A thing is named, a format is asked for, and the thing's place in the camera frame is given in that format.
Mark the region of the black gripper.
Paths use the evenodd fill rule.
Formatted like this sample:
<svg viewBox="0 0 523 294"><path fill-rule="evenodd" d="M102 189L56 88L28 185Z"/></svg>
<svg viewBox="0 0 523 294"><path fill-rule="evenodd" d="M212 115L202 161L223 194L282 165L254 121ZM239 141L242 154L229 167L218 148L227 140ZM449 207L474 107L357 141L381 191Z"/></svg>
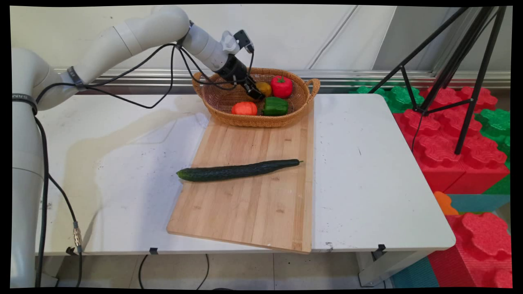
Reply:
<svg viewBox="0 0 523 294"><path fill-rule="evenodd" d="M251 78L246 65L233 54L227 55L225 64L215 71L221 78L234 84L244 86L247 95L254 100L262 100L265 95L258 89L257 82Z"/></svg>

